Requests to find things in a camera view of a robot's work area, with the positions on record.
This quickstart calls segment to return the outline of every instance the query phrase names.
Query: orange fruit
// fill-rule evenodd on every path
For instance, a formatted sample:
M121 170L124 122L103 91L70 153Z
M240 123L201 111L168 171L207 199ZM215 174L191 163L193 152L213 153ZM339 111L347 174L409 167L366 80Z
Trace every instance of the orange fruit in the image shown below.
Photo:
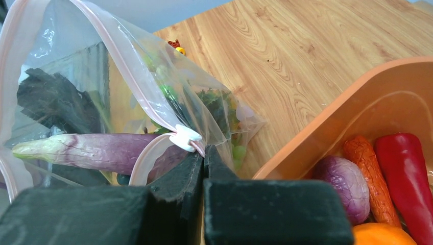
M401 228L381 223L353 227L355 245L417 245Z

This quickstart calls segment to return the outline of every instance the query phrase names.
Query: orange carrot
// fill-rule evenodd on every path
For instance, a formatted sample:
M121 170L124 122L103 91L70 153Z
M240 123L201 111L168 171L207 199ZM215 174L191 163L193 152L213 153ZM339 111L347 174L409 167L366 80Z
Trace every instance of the orange carrot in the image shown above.
M354 162L365 177L370 191L370 209L376 221L401 228L387 183L383 178L376 154L369 141L358 135L354 139L346 141L343 150L345 157Z

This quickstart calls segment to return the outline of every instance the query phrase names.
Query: wooden table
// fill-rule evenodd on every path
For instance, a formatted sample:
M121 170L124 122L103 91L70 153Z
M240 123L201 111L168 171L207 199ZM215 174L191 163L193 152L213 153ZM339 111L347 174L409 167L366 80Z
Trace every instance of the wooden table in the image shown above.
M234 0L155 34L179 39L268 121L249 144L243 178L363 73L433 55L433 16L405 0Z

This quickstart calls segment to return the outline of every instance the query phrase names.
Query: red pepper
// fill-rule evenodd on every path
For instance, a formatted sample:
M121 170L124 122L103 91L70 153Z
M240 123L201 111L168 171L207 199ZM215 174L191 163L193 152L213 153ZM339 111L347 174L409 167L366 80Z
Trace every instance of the red pepper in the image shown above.
M433 196L420 140L399 133L378 138L376 157L391 199L418 245L433 244Z

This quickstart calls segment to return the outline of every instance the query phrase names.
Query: bag clip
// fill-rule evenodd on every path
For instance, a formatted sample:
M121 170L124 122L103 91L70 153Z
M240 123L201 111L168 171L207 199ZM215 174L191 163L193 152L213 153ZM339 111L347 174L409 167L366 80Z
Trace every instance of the bag clip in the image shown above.
M192 147L189 142L200 141L203 139L203 137L196 131L185 127L184 125L177 124L176 130L176 135L170 136L170 141L188 152L195 152L196 149Z

